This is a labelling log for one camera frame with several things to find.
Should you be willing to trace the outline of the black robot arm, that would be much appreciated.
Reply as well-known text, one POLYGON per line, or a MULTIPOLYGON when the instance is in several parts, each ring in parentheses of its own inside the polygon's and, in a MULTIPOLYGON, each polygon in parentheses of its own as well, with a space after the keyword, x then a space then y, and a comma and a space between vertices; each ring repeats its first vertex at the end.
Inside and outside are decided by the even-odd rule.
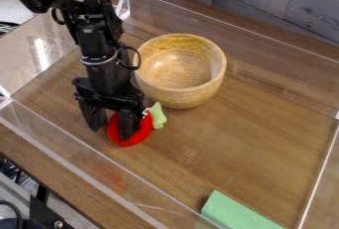
POLYGON ((132 73, 140 68, 129 61, 130 47, 122 34, 110 0, 20 0, 34 13, 50 13, 54 22, 68 28, 81 50, 86 76, 73 79, 76 100, 86 125, 98 130, 106 123, 105 112, 117 115, 117 140, 136 133, 142 118, 142 93, 132 85, 132 73))

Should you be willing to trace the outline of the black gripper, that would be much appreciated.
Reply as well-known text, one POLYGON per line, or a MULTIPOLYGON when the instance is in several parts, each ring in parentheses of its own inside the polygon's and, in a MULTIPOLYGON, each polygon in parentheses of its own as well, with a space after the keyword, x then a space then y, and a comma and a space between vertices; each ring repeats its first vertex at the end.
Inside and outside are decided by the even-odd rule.
POLYGON ((72 81, 76 87, 76 101, 80 105, 88 127, 97 132, 105 125, 105 110, 117 112, 118 140, 126 141, 140 126, 140 113, 144 109, 144 94, 129 81, 112 90, 98 90, 85 77, 72 81))

